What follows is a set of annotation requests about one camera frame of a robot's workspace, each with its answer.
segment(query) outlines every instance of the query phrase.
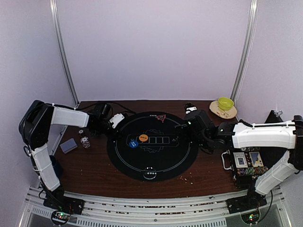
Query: poker mat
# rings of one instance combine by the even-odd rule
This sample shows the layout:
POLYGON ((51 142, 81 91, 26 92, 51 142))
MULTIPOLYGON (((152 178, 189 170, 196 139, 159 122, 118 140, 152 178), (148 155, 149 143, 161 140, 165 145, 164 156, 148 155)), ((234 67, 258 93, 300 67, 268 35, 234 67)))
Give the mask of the poker mat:
POLYGON ((119 136, 107 140, 111 162, 123 174, 141 181, 168 180, 186 171, 195 161, 198 145, 175 126, 181 118, 164 112, 137 113, 116 127, 119 136))

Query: white robotic arm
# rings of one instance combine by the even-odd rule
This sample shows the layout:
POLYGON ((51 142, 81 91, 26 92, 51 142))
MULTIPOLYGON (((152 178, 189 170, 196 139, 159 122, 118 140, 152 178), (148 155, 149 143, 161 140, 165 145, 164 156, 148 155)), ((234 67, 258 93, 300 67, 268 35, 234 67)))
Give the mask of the white robotic arm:
MULTIPOLYGON (((53 106, 51 125, 58 124, 85 128, 88 122, 89 115, 85 112, 53 106)), ((57 189, 60 186, 60 181, 49 158, 47 143, 41 147, 31 149, 30 155, 36 164, 35 171, 39 173, 47 189, 51 192, 57 189)))
POLYGON ((44 205, 67 213, 81 214, 84 201, 64 196, 63 187, 57 178, 47 149, 51 125, 68 125, 89 128, 94 133, 111 135, 113 127, 124 119, 116 114, 108 119, 111 106, 96 104, 93 111, 86 113, 70 107, 58 107, 36 100, 32 103, 19 125, 19 132, 27 145, 33 168, 39 175, 46 199, 44 205))
POLYGON ((202 150, 212 153, 215 149, 246 147, 280 147, 287 151, 283 157, 265 174, 259 176, 249 188, 248 195, 242 200, 228 201, 230 213, 249 210, 258 201, 264 199, 274 187, 286 180, 293 173, 303 170, 303 118, 294 116, 294 120, 281 123, 249 124, 224 122, 218 127, 209 119, 206 112, 193 109, 187 104, 184 128, 189 128, 190 136, 199 143, 202 150))

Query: brown table surface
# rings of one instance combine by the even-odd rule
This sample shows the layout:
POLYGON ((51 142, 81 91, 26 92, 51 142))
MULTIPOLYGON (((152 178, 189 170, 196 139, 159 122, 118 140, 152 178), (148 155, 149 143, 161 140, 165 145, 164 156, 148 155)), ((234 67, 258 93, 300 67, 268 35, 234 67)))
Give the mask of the brown table surface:
MULTIPOLYGON (((163 111, 184 117, 184 105, 188 101, 118 101, 136 112, 163 111)), ((208 112, 218 125, 226 120, 210 112, 211 101, 191 101, 199 109, 208 112)), ((81 102, 80 108, 95 102, 81 102)), ((112 104, 114 113, 123 109, 112 104)), ((213 155, 199 151, 194 164, 182 175, 162 182, 142 182, 132 179, 111 163, 107 155, 107 139, 89 136, 91 147, 83 148, 78 135, 79 128, 69 126, 61 142, 74 138, 78 147, 63 154, 59 147, 55 156, 64 168, 61 183, 66 191, 88 195, 117 198, 164 199, 214 195, 235 192, 231 171, 223 169, 221 154, 217 150, 213 155)))

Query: orange chip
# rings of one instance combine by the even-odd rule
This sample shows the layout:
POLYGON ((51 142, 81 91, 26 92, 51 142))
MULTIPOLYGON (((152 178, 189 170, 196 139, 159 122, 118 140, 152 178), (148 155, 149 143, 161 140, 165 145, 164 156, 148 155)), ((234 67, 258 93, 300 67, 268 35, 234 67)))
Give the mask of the orange chip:
POLYGON ((139 136, 139 140, 141 142, 146 142, 148 140, 148 136, 145 134, 142 134, 141 136, 139 136))

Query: green bowl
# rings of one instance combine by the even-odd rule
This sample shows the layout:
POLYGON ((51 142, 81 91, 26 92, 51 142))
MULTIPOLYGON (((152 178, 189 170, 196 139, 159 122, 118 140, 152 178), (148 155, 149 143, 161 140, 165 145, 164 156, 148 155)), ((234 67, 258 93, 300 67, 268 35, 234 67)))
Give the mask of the green bowl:
POLYGON ((219 107, 223 110, 230 110, 234 103, 230 98, 221 97, 218 99, 219 107))

